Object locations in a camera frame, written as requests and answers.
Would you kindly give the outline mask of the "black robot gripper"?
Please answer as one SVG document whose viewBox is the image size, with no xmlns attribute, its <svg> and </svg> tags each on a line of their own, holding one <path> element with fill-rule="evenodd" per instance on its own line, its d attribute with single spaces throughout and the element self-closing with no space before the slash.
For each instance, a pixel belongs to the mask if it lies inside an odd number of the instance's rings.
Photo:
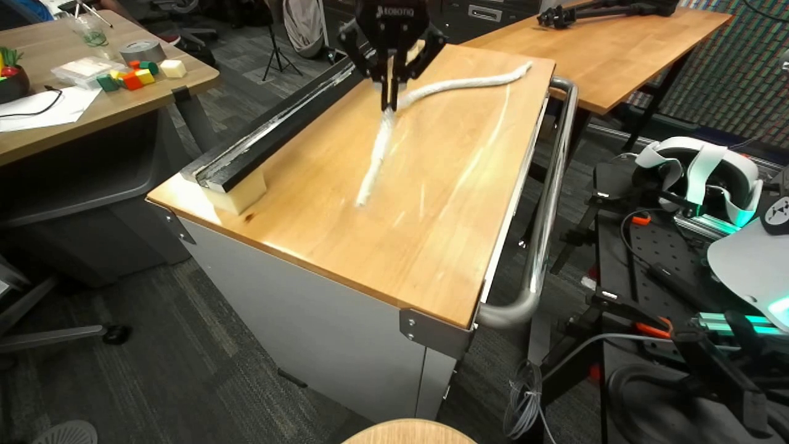
<svg viewBox="0 0 789 444">
<path fill-rule="evenodd" d="M 360 0 L 337 42 L 364 77 L 380 81 L 380 109 L 396 110 L 399 81 L 420 78 L 446 37 L 432 23 L 426 0 Z"/>
</svg>

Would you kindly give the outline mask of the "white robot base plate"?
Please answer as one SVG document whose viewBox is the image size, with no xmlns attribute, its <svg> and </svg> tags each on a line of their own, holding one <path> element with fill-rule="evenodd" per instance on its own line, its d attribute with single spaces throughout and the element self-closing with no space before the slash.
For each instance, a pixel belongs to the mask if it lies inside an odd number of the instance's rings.
<svg viewBox="0 0 789 444">
<path fill-rule="evenodd" d="M 720 282 L 761 311 L 772 322 L 789 326 L 789 233 L 749 221 L 733 236 L 707 247 L 707 264 Z"/>
</svg>

